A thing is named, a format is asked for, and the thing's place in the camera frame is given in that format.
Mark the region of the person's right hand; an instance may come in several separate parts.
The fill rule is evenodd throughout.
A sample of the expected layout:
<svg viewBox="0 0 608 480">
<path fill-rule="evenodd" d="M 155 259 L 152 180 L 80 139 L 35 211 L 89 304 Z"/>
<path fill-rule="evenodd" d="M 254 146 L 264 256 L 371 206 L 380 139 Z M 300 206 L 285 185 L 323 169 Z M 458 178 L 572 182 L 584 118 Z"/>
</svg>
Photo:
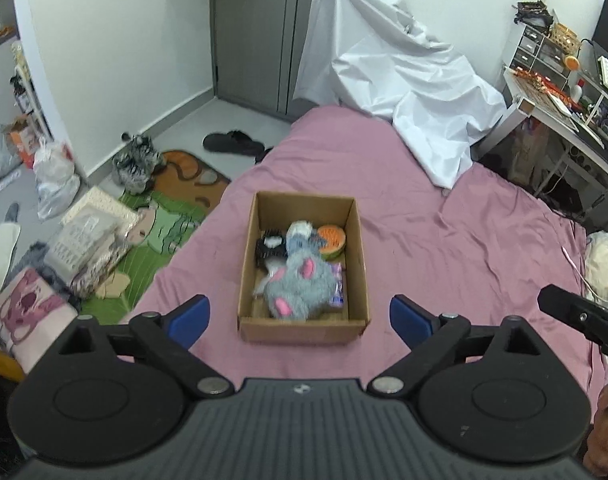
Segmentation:
<svg viewBox="0 0 608 480">
<path fill-rule="evenodd" d="M 586 441 L 584 466 L 596 477 L 608 477 L 608 385 L 598 399 L 594 426 Z"/>
</svg>

